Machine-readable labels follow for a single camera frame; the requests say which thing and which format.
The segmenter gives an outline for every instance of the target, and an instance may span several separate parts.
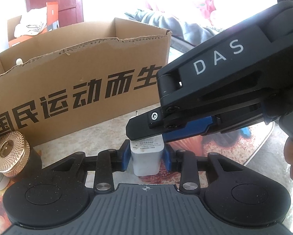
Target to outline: gray fabric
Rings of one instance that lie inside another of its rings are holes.
[[[168,16],[166,13],[160,11],[143,11],[138,9],[134,13],[125,14],[139,22],[169,29],[173,32],[173,35],[184,39],[194,46],[201,44],[215,35],[210,29],[205,29],[196,23],[190,24],[178,20],[175,17]]]

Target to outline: das logo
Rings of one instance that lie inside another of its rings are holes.
[[[240,45],[240,44],[235,44],[234,45],[234,43],[236,43],[236,42],[238,42],[238,40],[233,40],[229,44],[230,48],[237,49],[237,50],[234,51],[234,55],[240,54],[243,51],[243,46],[242,45]],[[214,65],[217,65],[217,62],[219,60],[226,61],[227,59],[221,53],[219,53],[217,50],[214,50]],[[198,63],[200,63],[202,65],[202,69],[201,69],[201,66],[199,66],[199,68],[201,70],[198,69]],[[206,69],[206,65],[205,65],[205,62],[203,60],[198,60],[198,61],[194,62],[193,65],[194,65],[195,71],[197,72],[197,75],[203,73],[205,71],[205,69]]]

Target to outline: white power adapter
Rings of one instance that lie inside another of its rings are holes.
[[[130,149],[136,176],[150,176],[159,172],[164,149],[162,135],[130,141]]]

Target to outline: gold jar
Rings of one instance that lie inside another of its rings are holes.
[[[10,178],[29,177],[41,169],[40,156],[30,145],[21,132],[10,132],[0,139],[0,172]]]

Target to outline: round black pad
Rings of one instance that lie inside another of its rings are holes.
[[[245,168],[223,172],[205,191],[210,211],[227,223],[247,228],[282,222],[291,204],[279,183]]]
[[[232,189],[231,194],[237,201],[250,205],[263,203],[268,198],[268,192],[255,184],[238,185]]]
[[[76,218],[89,200],[86,187],[75,176],[48,171],[10,186],[3,196],[3,206],[13,223],[50,228]]]
[[[60,199],[62,189],[53,184],[39,184],[29,188],[25,196],[32,204],[47,205]]]

